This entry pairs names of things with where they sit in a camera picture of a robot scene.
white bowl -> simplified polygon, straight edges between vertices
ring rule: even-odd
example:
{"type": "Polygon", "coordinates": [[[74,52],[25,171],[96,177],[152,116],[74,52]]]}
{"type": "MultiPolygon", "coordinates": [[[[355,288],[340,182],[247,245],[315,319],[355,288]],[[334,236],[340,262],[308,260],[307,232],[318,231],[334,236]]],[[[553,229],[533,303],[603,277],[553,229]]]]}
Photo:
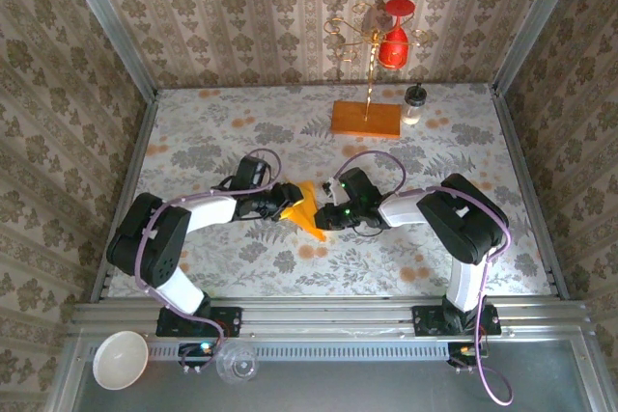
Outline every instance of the white bowl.
{"type": "Polygon", "coordinates": [[[148,345],[135,332],[118,332],[103,342],[95,355],[93,374],[106,390],[132,385],[148,363],[148,345]]]}

small glass jar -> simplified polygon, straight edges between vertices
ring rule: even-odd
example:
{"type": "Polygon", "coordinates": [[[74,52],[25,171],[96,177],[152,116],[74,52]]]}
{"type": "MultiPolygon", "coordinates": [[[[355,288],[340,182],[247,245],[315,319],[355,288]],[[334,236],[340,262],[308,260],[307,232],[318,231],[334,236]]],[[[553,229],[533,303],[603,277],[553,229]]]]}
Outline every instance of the small glass jar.
{"type": "Polygon", "coordinates": [[[407,88],[402,103],[402,123],[415,125],[420,121],[426,98],[427,91],[421,87],[420,83],[407,88]]]}

clear plastic cup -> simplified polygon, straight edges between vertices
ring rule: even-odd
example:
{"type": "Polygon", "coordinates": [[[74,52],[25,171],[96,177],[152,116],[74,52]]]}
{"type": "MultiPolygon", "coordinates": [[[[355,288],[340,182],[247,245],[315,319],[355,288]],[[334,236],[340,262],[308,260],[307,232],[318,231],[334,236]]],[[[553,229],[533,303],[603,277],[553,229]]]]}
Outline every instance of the clear plastic cup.
{"type": "Polygon", "coordinates": [[[229,340],[216,354],[216,371],[230,385],[244,383],[258,371],[258,356],[251,343],[229,340]]]}

red object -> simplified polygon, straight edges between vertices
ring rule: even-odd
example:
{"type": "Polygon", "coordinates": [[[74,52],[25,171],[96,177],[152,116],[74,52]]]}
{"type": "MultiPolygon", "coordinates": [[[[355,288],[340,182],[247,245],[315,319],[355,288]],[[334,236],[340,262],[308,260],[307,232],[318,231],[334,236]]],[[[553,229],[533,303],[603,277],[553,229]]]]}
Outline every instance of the red object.
{"type": "Polygon", "coordinates": [[[392,31],[384,37],[379,46],[378,61],[387,69],[401,69],[407,63],[409,46],[406,31],[400,24],[402,16],[413,14],[416,7],[411,0],[389,0],[384,9],[393,16],[397,16],[397,20],[392,31]]]}

wall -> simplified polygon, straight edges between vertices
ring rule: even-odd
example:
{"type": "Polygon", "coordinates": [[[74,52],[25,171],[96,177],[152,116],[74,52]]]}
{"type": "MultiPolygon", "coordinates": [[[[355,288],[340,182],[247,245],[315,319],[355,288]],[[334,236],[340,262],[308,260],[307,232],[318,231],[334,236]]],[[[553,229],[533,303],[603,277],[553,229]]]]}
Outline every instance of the wall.
{"type": "Polygon", "coordinates": [[[560,0],[506,97],[570,292],[618,378],[618,0],[560,0]]]}
{"type": "Polygon", "coordinates": [[[144,102],[84,0],[0,0],[0,410],[39,410],[144,102]]]}
{"type": "MultiPolygon", "coordinates": [[[[364,80],[368,46],[351,64],[323,23],[375,0],[112,0],[158,88],[364,80]]],[[[412,28],[430,40],[388,80],[488,82],[532,0],[413,0],[412,28]]],[[[346,39],[353,36],[345,31],[346,39]]]]}

